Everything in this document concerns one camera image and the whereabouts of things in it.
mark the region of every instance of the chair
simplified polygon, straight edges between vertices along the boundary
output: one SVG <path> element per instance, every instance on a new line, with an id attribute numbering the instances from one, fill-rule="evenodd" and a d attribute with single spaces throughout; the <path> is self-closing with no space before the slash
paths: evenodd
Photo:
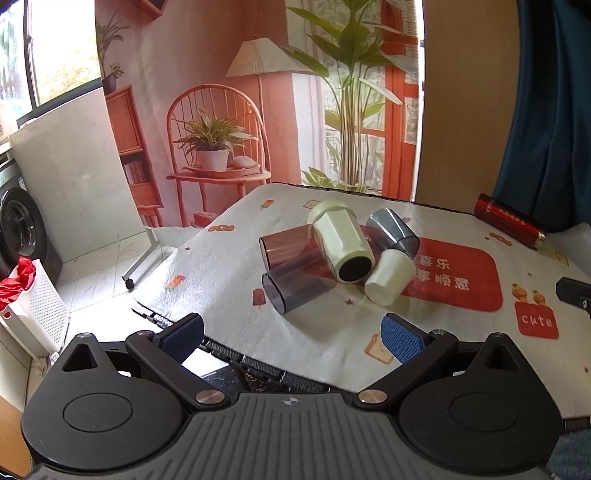
<path id="1" fill-rule="evenodd" d="M 236 176 L 232 178 L 214 179 L 200 176 L 188 171 L 184 167 L 194 166 L 195 152 L 187 153 L 187 148 L 182 148 L 175 141 L 186 136 L 183 122 L 198 121 L 198 110 L 205 111 L 209 116 L 238 118 L 240 125 L 246 133 L 256 137 L 256 140 L 244 140 L 242 144 L 234 147 L 233 154 L 246 155 L 260 165 L 259 173 L 248 176 Z M 265 184 L 271 178 L 269 172 L 269 146 L 267 132 L 263 124 L 261 114 L 254 102 L 240 90 L 235 88 L 207 84 L 187 90 L 180 95 L 171 105 L 167 116 L 168 143 L 170 157 L 173 164 L 173 174 L 167 176 L 167 180 L 177 183 L 178 206 L 183 227 L 190 226 L 187 220 L 187 211 L 183 200 L 183 182 L 198 183 L 203 201 L 203 212 L 207 211 L 207 197 L 204 184 L 235 184 L 238 195 L 246 195 L 247 183 Z"/>

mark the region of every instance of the red rectangle print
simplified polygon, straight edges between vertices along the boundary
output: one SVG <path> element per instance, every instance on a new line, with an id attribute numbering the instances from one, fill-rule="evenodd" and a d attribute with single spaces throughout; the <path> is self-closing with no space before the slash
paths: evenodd
<path id="1" fill-rule="evenodd" d="M 503 305 L 495 261 L 483 250 L 421 238 L 414 263 L 417 276 L 402 295 L 477 312 Z"/>
<path id="2" fill-rule="evenodd" d="M 558 326 L 550 307 L 516 301 L 515 314 L 519 331 L 523 335 L 554 340 L 558 338 Z"/>

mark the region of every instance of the cartoon chick print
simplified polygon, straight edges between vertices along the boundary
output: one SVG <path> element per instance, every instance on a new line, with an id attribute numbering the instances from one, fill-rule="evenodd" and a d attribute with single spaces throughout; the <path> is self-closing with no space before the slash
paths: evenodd
<path id="1" fill-rule="evenodd" d="M 546 305 L 546 297 L 544 297 L 539 291 L 534 290 L 534 302 L 538 305 Z"/>
<path id="2" fill-rule="evenodd" d="M 527 292 L 525 291 L 525 288 L 517 283 L 513 283 L 511 287 L 511 293 L 517 299 L 517 301 L 527 302 Z"/>

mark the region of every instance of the triangular hole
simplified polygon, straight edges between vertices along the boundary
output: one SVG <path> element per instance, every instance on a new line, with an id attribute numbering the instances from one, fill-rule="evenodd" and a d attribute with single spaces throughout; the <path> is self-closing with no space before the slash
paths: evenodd
<path id="1" fill-rule="evenodd" d="M 505 345 L 499 345 L 495 348 L 488 359 L 488 364 L 486 366 L 497 370 L 510 370 L 512 372 L 519 371 L 515 359 Z"/>
<path id="2" fill-rule="evenodd" d="M 62 370 L 64 372 L 77 372 L 78 370 L 88 370 L 96 367 L 96 361 L 90 352 L 90 348 L 88 348 L 88 345 L 81 343 L 76 346 Z"/>

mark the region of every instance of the washing machine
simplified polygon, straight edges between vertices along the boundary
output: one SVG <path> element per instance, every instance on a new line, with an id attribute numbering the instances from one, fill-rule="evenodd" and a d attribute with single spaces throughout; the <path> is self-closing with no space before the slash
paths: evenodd
<path id="1" fill-rule="evenodd" d="M 41 212 L 27 193 L 20 168 L 8 155 L 0 155 L 0 279 L 6 278 L 19 257 L 41 260 L 55 284 L 61 260 L 47 238 Z"/>

